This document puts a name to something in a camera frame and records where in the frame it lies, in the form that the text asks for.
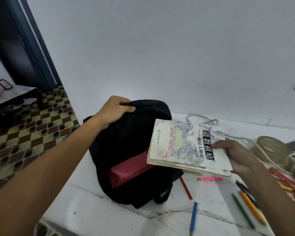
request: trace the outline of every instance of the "black backpack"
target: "black backpack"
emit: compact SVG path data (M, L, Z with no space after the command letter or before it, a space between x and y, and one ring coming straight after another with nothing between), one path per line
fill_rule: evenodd
M111 167L149 148L155 119L171 120L170 110L162 101L136 100L127 105L136 110L125 113L101 131L89 148L98 182L104 193L117 203L132 204L136 209L152 199L162 204L168 199L173 182L183 175L182 170L155 166L115 189L108 179Z

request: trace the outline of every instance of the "pink highlighter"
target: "pink highlighter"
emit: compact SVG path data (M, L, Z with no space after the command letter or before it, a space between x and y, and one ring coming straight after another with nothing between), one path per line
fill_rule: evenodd
M198 178L198 181L222 181L222 177L203 177L203 178Z

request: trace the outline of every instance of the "checkered tile floor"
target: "checkered tile floor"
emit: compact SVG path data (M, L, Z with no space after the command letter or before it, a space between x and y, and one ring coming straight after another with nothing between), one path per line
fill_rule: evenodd
M0 188L79 124L62 86L43 98L48 109L23 106L14 114L19 120L12 127L0 128Z

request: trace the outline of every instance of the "orange colored pencil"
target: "orange colored pencil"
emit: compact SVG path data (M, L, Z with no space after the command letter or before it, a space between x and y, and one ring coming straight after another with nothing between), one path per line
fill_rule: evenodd
M252 213L254 214L254 216L257 218L257 220L263 224L266 225L265 220L263 219L263 217L261 216L259 210L256 208L256 206L254 206L254 204L249 200L248 196L242 192L241 190L239 191L240 196L244 199L246 205L250 208L250 210L252 211Z

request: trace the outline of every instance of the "book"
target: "book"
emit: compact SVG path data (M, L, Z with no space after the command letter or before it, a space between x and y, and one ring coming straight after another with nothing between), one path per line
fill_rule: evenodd
M224 139L214 126L156 119L147 163L230 176L232 166L226 152L211 147Z

